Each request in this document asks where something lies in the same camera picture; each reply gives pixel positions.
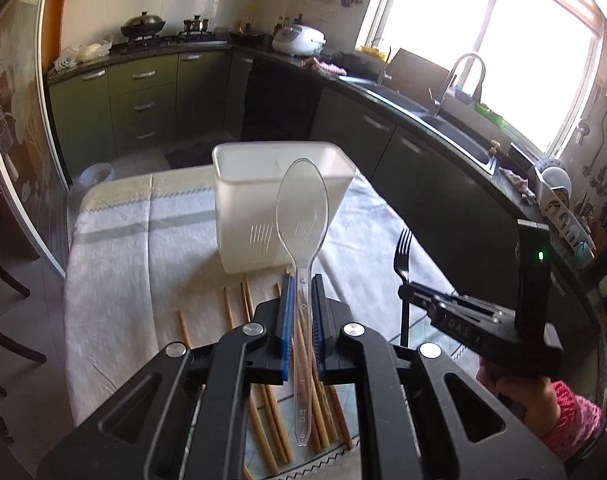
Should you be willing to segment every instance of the plastic bag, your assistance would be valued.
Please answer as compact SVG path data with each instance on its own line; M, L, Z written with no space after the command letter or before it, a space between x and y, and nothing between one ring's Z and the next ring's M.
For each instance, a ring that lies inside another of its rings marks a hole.
M75 68L75 66L78 65L77 53L78 47L75 45L64 48L59 54L59 57L54 61L54 69L57 72L62 72L62 70Z
M89 45L81 45L78 48L77 60L81 63L85 63L92 61L97 57L107 56L110 53L110 48L112 48L113 40L114 37L110 36L110 38L104 38L103 40L99 40Z

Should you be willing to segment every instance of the clear plastic spoon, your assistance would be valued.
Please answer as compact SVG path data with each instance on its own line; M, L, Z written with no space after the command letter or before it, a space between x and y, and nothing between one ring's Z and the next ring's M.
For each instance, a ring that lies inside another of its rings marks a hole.
M316 365L310 302L312 262L328 230L328 191L319 170L307 158L295 160L283 175L276 199L276 228L296 269L292 313L294 430L299 446L306 446L311 434L312 366Z

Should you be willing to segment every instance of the striped tablecloth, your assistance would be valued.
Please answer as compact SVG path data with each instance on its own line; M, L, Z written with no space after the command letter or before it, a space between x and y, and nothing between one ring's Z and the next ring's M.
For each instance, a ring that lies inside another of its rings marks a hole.
M226 332L221 290L231 291L240 322L242 277L225 274L219 259L211 166L148 174L94 187L83 199L74 229L65 286L66 376L80 424L168 342L181 340L177 310L187 318L196 346ZM346 302L355 319L398 340L401 302L392 268L401 218L358 175L337 212L313 271L329 298ZM410 279L441 292L452 286L414 240ZM274 297L283 269L249 275L253 300ZM471 373L475 356L433 329L425 312L411 308L411 346L437 342ZM351 386L337 388L353 440L357 410ZM290 427L294 407L288 385L278 388ZM359 451L333 443L320 456L296 447L297 462L281 465L279 478L359 478ZM248 432L246 464L256 479L270 476Z

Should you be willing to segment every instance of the rice cooker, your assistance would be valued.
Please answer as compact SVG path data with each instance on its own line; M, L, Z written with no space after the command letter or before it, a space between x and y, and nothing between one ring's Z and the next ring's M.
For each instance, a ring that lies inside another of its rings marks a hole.
M277 31L272 48L291 56L317 56L325 43L320 30L306 25L292 25Z

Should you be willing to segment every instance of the metal fork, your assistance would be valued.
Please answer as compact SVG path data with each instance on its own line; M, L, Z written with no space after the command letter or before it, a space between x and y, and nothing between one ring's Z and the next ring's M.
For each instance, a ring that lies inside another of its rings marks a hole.
M394 272L401 278L403 285L408 285L408 270L410 270L410 244L412 233L404 229L399 236L397 249L394 251ZM403 300L401 304L401 346L408 347L410 332L410 302Z

